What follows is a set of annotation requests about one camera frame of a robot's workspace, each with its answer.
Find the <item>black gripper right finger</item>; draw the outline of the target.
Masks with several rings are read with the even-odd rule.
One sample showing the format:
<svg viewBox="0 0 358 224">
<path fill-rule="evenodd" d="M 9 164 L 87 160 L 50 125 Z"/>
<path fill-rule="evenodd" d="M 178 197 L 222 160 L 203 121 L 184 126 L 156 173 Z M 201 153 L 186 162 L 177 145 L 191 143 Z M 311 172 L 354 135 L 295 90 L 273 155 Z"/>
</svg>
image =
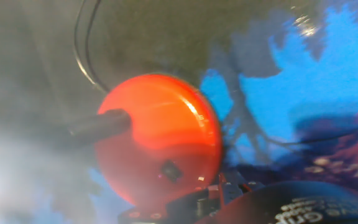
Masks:
<svg viewBox="0 0 358 224">
<path fill-rule="evenodd" d="M 242 177 L 231 180 L 228 177 L 221 177 L 218 184 L 208 187 L 209 216 L 215 216 L 220 209 L 233 200 L 261 187 L 260 182 L 247 181 Z"/>
</svg>

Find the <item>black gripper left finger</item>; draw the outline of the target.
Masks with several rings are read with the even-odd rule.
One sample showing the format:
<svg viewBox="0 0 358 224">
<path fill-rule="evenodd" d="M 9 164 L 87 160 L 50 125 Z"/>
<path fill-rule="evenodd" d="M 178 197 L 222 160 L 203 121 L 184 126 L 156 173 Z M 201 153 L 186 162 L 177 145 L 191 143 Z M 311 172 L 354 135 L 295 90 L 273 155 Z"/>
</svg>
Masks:
<svg viewBox="0 0 358 224">
<path fill-rule="evenodd" d="M 120 213 L 118 224 L 194 224 L 204 217 L 208 189 L 197 189 L 166 204 L 137 205 Z"/>
</svg>

